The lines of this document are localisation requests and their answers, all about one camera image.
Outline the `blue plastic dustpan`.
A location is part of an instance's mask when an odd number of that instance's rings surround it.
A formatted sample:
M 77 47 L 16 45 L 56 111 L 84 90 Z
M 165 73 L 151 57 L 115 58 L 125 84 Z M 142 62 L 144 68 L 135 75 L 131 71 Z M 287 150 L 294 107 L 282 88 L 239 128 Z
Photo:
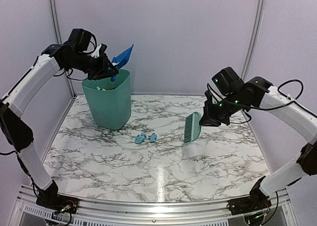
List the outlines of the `blue plastic dustpan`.
M 117 71 L 119 71 L 122 67 L 124 67 L 131 56 L 132 50 L 133 50 L 134 45 L 123 51 L 121 54 L 118 56 L 115 56 L 112 58 L 112 65 L 116 68 Z

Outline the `green hand brush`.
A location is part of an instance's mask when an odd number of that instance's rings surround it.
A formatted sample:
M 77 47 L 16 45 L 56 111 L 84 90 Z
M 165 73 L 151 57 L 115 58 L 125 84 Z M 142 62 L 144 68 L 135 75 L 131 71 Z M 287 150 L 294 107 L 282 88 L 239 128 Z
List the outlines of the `green hand brush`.
M 196 141 L 201 134 L 201 126 L 199 124 L 201 119 L 199 112 L 193 112 L 185 118 L 184 126 L 184 143 Z

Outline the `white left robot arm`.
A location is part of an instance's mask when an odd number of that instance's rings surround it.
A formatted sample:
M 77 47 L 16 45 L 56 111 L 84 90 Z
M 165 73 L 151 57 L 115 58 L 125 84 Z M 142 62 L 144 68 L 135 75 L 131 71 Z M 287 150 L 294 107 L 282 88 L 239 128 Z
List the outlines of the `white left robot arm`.
M 17 158 L 39 189 L 38 201 L 53 209 L 63 201 L 58 186 L 44 168 L 34 147 L 32 129 L 22 120 L 25 109 L 40 89 L 60 70 L 82 71 L 90 80 L 110 78 L 118 70 L 109 61 L 100 44 L 91 54 L 76 50 L 69 44 L 50 45 L 36 59 L 19 81 L 0 101 L 0 126 L 17 152 Z

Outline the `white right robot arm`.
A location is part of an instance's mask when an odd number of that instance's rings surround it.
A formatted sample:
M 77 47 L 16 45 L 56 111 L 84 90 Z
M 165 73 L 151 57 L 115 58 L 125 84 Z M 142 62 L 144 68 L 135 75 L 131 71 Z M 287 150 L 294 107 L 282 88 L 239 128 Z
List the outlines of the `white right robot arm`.
M 240 110 L 268 112 L 289 126 L 292 133 L 301 136 L 304 146 L 289 162 L 268 176 L 260 178 L 246 198 L 245 205 L 256 210 L 269 201 L 269 196 L 285 186 L 290 186 L 307 175 L 317 173 L 317 115 L 281 92 L 280 87 L 255 77 L 244 82 L 238 76 L 217 74 L 212 78 L 222 93 L 213 103 L 213 89 L 208 87 L 205 95 L 204 114 L 194 127 L 218 127 L 230 124 L 230 117 Z

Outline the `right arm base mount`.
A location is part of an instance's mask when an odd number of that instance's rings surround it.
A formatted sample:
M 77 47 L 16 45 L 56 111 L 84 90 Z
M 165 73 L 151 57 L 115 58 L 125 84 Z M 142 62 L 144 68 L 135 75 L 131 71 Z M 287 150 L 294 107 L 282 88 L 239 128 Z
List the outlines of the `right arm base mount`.
M 250 213 L 262 209 L 267 209 L 271 206 L 271 201 L 269 198 L 264 198 L 260 200 L 257 197 L 240 197 L 231 199 L 228 201 L 226 207 L 231 212 L 232 215 Z

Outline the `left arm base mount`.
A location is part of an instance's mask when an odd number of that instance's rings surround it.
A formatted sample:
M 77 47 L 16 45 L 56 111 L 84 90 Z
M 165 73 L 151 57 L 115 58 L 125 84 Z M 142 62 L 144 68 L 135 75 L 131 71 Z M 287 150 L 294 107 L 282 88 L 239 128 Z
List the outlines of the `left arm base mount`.
M 57 195 L 56 203 L 45 203 L 40 198 L 37 198 L 36 204 L 45 208 L 49 208 L 55 211 L 60 211 L 66 206 L 70 206 L 70 209 L 67 209 L 67 213 L 76 214 L 78 208 L 79 199 L 66 195 Z

